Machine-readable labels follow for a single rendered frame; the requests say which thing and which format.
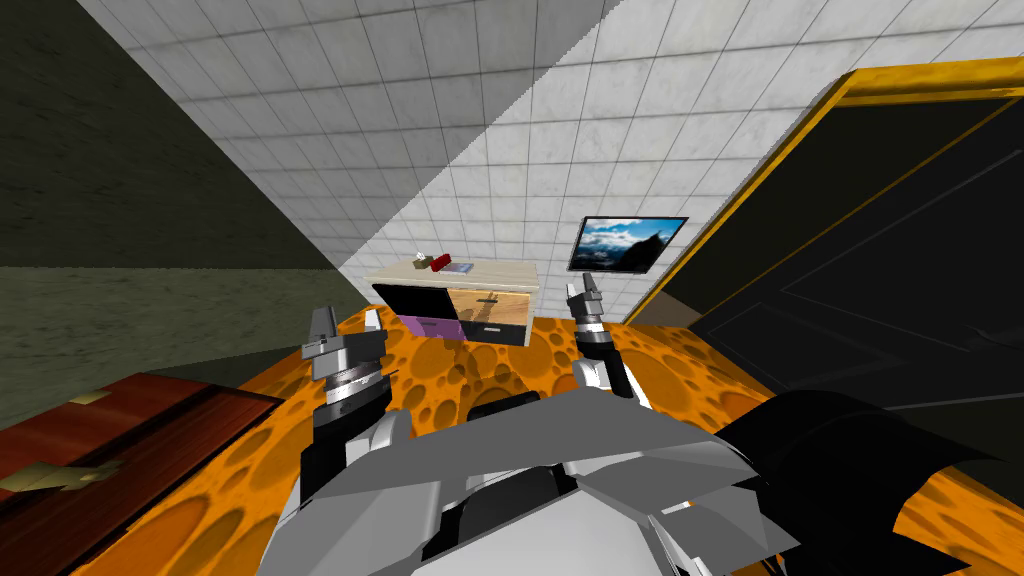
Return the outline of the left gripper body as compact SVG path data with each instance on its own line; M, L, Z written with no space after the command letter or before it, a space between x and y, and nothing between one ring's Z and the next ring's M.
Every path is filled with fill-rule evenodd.
M325 379L365 363L379 364L386 354L386 330L329 337L301 347L302 359L311 360L311 378Z

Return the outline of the framed mountain picture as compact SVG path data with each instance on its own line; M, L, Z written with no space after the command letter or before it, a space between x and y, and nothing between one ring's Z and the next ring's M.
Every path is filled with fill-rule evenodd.
M568 271L646 274L687 217L585 217Z

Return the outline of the beige cabinet with drawers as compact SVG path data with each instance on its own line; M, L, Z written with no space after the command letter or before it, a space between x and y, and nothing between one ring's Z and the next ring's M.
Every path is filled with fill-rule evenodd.
M530 341L540 290L531 262L484 260L446 274L407 259L365 281L417 336L520 347Z

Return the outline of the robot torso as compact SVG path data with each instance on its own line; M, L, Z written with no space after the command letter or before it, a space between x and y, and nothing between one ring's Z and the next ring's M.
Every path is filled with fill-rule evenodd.
M605 390L411 424L316 423L257 576L728 576L797 545L732 446Z

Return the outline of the reddish brown wooden cabinet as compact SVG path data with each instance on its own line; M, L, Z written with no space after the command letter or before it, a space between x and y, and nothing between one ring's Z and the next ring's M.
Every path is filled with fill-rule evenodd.
M69 576L278 405L137 373L0 430L0 576Z

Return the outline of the black door leaf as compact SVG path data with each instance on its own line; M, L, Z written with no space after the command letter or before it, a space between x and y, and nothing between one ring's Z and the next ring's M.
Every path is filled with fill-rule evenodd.
M833 107L664 290L762 385L984 451L1024 507L1024 97Z

